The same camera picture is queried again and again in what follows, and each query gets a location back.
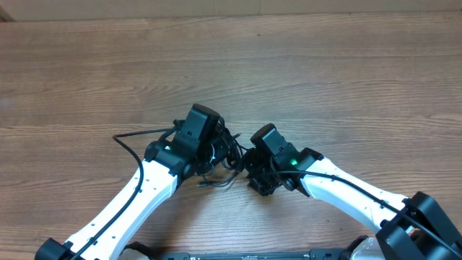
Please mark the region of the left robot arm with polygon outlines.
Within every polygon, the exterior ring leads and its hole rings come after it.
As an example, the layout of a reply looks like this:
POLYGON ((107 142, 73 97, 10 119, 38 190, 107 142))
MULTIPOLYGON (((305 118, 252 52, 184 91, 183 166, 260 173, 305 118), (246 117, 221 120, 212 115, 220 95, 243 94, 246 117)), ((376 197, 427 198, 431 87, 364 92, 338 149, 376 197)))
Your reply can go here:
POLYGON ((182 182, 212 171, 230 151, 227 130, 218 112, 195 104, 186 119, 151 142, 138 169, 112 201, 80 231, 64 243, 49 238, 35 260, 116 260, 127 243, 161 203, 182 182))

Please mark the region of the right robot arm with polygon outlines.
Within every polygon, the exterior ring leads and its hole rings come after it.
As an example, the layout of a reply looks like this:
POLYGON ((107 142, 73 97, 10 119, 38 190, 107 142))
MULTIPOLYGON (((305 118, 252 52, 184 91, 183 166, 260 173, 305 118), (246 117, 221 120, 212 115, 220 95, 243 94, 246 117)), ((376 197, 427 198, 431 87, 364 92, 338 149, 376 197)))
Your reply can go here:
POLYGON ((269 123, 245 154, 250 186, 268 196, 280 186, 335 206, 373 237, 353 243, 344 259, 460 259, 461 233, 437 201, 418 191, 395 194, 348 174, 321 153, 299 151, 269 123))

